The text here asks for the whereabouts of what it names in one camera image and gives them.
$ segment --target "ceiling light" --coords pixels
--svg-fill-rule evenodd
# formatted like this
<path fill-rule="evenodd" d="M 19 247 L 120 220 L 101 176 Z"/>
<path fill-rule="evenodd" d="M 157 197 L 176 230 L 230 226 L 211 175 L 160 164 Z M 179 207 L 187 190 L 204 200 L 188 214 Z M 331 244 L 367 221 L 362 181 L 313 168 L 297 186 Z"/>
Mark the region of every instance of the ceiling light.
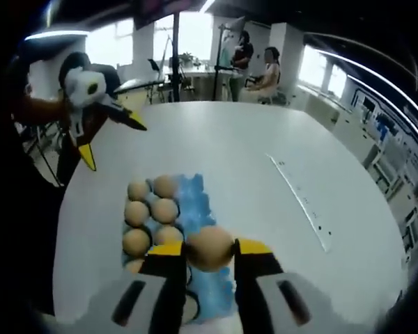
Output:
<path fill-rule="evenodd" d="M 200 9 L 200 13 L 206 13 L 207 9 L 209 9 L 214 2 L 215 0 L 206 0 L 203 7 Z"/>
<path fill-rule="evenodd" d="M 350 79 L 356 81 L 358 84 L 362 85 L 363 87 L 367 88 L 368 90 L 370 90 L 372 93 L 375 93 L 377 96 L 379 96 L 381 99 L 383 99 L 388 105 L 390 105 L 395 111 L 398 111 L 399 115 L 402 117 L 402 119 L 404 119 L 404 121 L 406 121 L 412 128 L 413 131 L 417 134 L 418 136 L 418 129 L 415 126 L 415 124 L 413 124 L 413 122 L 409 119 L 409 117 L 407 117 L 404 112 L 402 112 L 400 110 L 400 108 L 398 108 L 397 106 L 394 105 L 394 103 L 392 101 L 390 101 L 389 99 L 387 99 L 383 94 L 379 93 L 376 89 L 370 87 L 369 85 L 367 85 L 366 83 L 360 81 L 359 79 L 356 79 L 355 77 L 352 77 L 351 75 L 348 75 L 347 77 L 349 77 Z"/>
<path fill-rule="evenodd" d="M 82 30 L 58 30 L 58 31 L 46 31 L 44 33 L 35 33 L 34 35 L 30 35 L 25 40 L 34 40 L 37 38 L 48 38 L 54 36 L 64 36 L 64 35 L 75 35 L 75 36 L 87 36 L 89 34 L 88 31 Z"/>
<path fill-rule="evenodd" d="M 389 79 L 386 79 L 386 78 L 384 78 L 381 74 L 379 74 L 379 73 L 377 73 L 377 72 L 375 72 L 375 71 L 373 71 L 373 70 L 371 70 L 371 69 L 369 69 L 368 67 L 365 67 L 365 66 L 363 66 L 363 65 L 361 65 L 361 64 L 359 64 L 359 63 L 356 63 L 355 61 L 352 61 L 352 60 L 350 60 L 350 59 L 348 59 L 348 58 L 345 58 L 345 57 L 343 57 L 343 56 L 340 56 L 340 55 L 338 55 L 338 54 L 333 54 L 332 52 L 328 52 L 328 51 L 324 51 L 324 50 L 319 50 L 319 49 L 317 49 L 317 51 L 318 52 L 320 52 L 320 53 L 322 53 L 322 54 L 327 54 L 328 56 L 331 56 L 331 57 L 335 57 L 335 58 L 338 58 L 338 59 L 341 59 L 342 61 L 346 61 L 346 62 L 348 62 L 348 63 L 350 63 L 350 64 L 353 64 L 353 65 L 355 65 L 355 66 L 357 66 L 357 67 L 360 67 L 360 68 L 362 68 L 363 70 L 366 70 L 368 73 L 371 73 L 371 74 L 373 74 L 375 77 L 377 77 L 377 78 L 379 78 L 379 79 L 381 79 L 381 80 L 383 80 L 387 85 L 389 85 L 390 87 L 392 87 L 394 90 L 396 90 L 398 93 L 400 93 L 407 101 L 409 101 L 409 103 L 411 104 L 411 105 L 413 105 L 413 107 L 416 109 L 416 110 L 418 110 L 418 104 L 416 104 L 410 97 L 408 97 L 408 95 L 407 94 L 405 94 L 398 86 L 395 86 L 395 84 L 394 83 L 392 83 L 391 81 L 389 81 Z"/>

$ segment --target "white round table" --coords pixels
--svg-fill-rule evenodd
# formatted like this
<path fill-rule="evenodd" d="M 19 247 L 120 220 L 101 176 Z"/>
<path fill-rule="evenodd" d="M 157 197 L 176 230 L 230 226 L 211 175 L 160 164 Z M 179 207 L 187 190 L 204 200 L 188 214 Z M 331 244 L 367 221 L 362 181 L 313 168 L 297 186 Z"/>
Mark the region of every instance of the white round table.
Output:
<path fill-rule="evenodd" d="M 54 263 L 54 309 L 71 323 L 117 279 L 128 182 L 201 173 L 218 224 L 273 250 L 285 271 L 330 296 L 346 321 L 372 324 L 407 285 L 400 232 L 356 158 L 301 111 L 230 102 L 161 104 L 141 112 L 148 131 L 107 121 L 63 199 Z M 266 154 L 283 160 L 332 231 L 325 252 Z"/>

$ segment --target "ceiling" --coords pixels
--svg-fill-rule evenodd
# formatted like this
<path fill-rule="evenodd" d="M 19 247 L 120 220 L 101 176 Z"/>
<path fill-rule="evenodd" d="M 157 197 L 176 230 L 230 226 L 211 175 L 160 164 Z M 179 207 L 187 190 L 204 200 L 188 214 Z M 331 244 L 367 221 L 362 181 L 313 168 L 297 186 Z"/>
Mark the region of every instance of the ceiling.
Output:
<path fill-rule="evenodd" d="M 199 9 L 205 0 L 193 2 Z M 215 0 L 209 12 L 224 17 L 244 15 L 269 25 L 288 22 L 306 33 L 306 43 L 375 70 L 418 103 L 418 0 L 408 3 L 381 0 Z M 124 0 L 56 1 L 52 13 L 53 26 L 74 24 L 87 30 L 132 16 L 130 4 Z M 46 26 L 45 21 L 44 17 L 34 21 L 32 30 Z M 71 42 L 74 38 L 59 39 L 52 44 L 34 40 L 28 43 L 27 49 L 38 50 L 42 58 L 50 58 Z M 338 65 L 394 100 L 402 109 L 405 100 L 385 83 L 355 66 L 344 62 L 338 62 Z"/>

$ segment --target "black pole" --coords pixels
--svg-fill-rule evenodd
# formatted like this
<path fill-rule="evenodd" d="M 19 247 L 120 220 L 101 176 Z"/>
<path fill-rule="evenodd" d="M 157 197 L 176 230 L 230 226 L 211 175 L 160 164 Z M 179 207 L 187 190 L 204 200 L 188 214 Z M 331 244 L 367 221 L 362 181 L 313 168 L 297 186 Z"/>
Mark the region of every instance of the black pole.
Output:
<path fill-rule="evenodd" d="M 218 83 L 218 67 L 220 66 L 220 53 L 222 52 L 222 38 L 224 27 L 220 26 L 220 38 L 218 40 L 218 51 L 217 51 L 217 64 L 215 65 L 215 82 L 214 82 L 214 91 L 212 92 L 212 101 L 215 101 L 217 96 L 217 83 Z"/>
<path fill-rule="evenodd" d="M 172 89 L 173 101 L 180 101 L 180 77 L 178 76 L 178 30 L 180 25 L 180 13 L 173 14 L 173 39 L 172 39 Z"/>

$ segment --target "seated woman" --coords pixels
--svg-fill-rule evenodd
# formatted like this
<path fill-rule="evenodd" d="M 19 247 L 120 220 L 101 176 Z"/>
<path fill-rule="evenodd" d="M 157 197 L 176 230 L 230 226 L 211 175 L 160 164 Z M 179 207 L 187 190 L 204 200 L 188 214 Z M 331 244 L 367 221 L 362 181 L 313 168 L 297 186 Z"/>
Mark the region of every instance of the seated woman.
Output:
<path fill-rule="evenodd" d="M 275 47 L 265 49 L 266 72 L 254 85 L 243 88 L 240 91 L 240 102 L 257 103 L 261 97 L 269 97 L 274 94 L 280 81 L 280 53 Z"/>

